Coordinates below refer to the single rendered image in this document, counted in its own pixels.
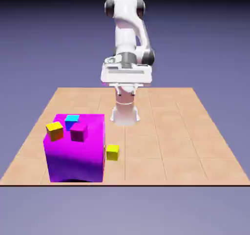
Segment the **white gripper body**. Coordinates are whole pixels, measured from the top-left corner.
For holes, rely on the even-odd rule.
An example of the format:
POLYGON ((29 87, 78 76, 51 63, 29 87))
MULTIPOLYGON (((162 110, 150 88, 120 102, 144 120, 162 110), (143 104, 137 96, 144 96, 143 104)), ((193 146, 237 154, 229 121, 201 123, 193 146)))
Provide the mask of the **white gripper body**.
POLYGON ((132 64, 132 68, 122 68, 121 63, 103 63, 101 81, 107 85, 149 85, 152 82, 152 67, 132 64))

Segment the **small blue cube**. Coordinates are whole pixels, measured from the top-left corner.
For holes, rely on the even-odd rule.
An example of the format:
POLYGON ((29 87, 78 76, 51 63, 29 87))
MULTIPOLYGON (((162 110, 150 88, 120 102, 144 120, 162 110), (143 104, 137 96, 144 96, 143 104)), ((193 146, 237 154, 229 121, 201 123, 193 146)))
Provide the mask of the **small blue cube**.
POLYGON ((65 118, 65 128, 67 131, 70 131, 71 127, 78 122, 79 114, 68 114, 65 118))

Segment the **small magenta cube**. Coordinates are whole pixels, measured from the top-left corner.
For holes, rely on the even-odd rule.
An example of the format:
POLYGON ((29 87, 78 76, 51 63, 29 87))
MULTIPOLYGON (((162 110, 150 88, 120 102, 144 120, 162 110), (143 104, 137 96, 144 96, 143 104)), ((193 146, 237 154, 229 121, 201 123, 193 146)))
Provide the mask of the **small magenta cube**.
POLYGON ((87 138, 88 127, 86 123, 77 122, 70 128, 71 141, 84 142, 87 138))

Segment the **small yellow cube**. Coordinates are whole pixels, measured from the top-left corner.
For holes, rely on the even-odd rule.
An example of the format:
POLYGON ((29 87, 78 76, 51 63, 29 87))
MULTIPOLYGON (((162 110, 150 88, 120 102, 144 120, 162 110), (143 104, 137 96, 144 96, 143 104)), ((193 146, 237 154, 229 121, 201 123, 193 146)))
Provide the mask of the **small yellow cube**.
POLYGON ((107 145, 106 158, 107 160, 117 161, 119 158, 119 145, 107 145))

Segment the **small orange cube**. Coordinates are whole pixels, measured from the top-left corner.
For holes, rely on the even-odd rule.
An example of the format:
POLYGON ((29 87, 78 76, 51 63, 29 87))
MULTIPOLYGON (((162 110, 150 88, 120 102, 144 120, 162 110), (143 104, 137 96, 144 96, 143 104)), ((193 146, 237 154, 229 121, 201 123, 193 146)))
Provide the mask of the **small orange cube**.
POLYGON ((57 141, 63 138, 63 126, 60 122, 49 123, 46 126, 47 134, 50 137, 51 142, 57 141))

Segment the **large magenta box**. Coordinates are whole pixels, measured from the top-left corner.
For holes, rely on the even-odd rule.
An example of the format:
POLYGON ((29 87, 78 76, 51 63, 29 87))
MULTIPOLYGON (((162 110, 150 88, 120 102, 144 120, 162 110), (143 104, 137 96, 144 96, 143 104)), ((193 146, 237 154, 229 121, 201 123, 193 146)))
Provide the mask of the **large magenta box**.
POLYGON ((56 114, 55 122, 63 126, 63 138, 52 142, 49 134, 43 140, 48 173, 51 182, 80 180, 102 182, 105 162, 104 114, 81 114, 79 121, 87 124, 84 142, 71 140, 65 128, 66 114, 56 114))

